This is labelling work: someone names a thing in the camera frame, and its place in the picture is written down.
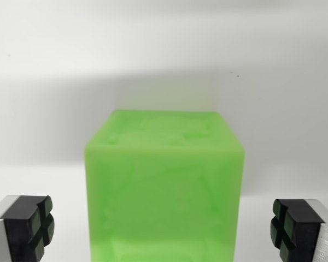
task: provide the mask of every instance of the green cube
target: green cube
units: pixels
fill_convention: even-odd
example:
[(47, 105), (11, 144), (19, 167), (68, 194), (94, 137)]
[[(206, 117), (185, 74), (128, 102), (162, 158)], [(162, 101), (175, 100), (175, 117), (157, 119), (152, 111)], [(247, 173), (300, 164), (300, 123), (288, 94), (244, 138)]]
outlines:
[(92, 262), (232, 262), (243, 161), (216, 112), (114, 111), (85, 149)]

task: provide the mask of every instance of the silver metal plate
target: silver metal plate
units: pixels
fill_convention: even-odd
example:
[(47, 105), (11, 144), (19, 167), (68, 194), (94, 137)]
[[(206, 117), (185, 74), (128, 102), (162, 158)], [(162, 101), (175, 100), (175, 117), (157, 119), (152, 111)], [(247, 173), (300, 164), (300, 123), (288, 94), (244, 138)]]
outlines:
[(313, 262), (328, 262), (328, 224), (322, 224), (317, 239)]

